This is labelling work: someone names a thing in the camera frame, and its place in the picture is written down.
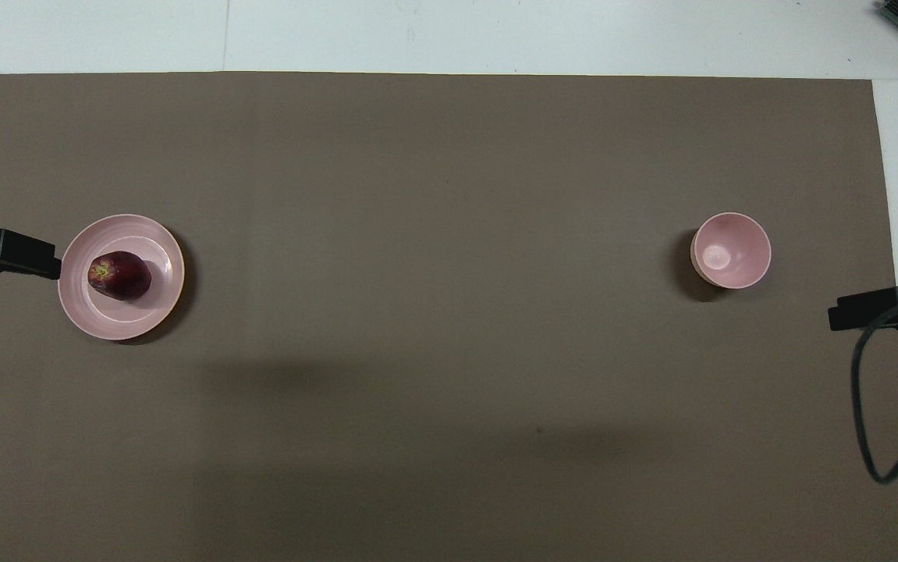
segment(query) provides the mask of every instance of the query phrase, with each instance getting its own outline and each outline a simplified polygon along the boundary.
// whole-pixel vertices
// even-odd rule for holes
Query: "bowl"
[[[771,242],[758,221],[742,213],[719,213],[691,238],[691,264],[709,283],[744,289],[771,265]]]

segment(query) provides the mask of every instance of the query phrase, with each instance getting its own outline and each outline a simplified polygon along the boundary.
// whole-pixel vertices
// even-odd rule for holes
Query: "black cable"
[[[872,477],[872,480],[879,484],[888,484],[898,478],[898,460],[885,475],[879,474],[875,470],[875,461],[872,460],[872,452],[868,448],[868,438],[865,436],[865,420],[861,413],[861,384],[859,381],[861,353],[865,350],[865,344],[868,343],[872,334],[896,316],[898,316],[898,306],[890,308],[880,314],[876,320],[872,320],[865,327],[861,337],[858,338],[858,343],[855,344],[854,352],[851,354],[851,405],[854,408],[854,430],[858,434],[858,448],[861,449],[861,458],[865,461],[865,468],[868,469],[868,474]]]

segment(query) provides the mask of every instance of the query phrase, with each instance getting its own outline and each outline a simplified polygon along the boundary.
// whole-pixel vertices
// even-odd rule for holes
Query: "dark red fruit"
[[[133,300],[150,288],[150,271],[136,254],[111,252],[91,260],[88,284],[107,297]]]

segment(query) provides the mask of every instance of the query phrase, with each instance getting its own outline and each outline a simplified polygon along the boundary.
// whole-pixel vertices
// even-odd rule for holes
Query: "brown table surface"
[[[0,76],[0,227],[127,212],[188,268],[137,345],[0,275],[0,560],[898,559],[826,322],[894,284],[869,82]]]

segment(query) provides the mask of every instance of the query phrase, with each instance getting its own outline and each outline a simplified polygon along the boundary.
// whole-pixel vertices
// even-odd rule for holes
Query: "plate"
[[[121,301],[88,284],[92,260],[123,250],[140,256],[150,270],[142,297]],[[139,336],[161,323],[178,302],[185,283],[185,260],[178,241],[160,223],[140,215],[112,215],[82,230],[60,263],[60,305],[75,326],[103,340]]]

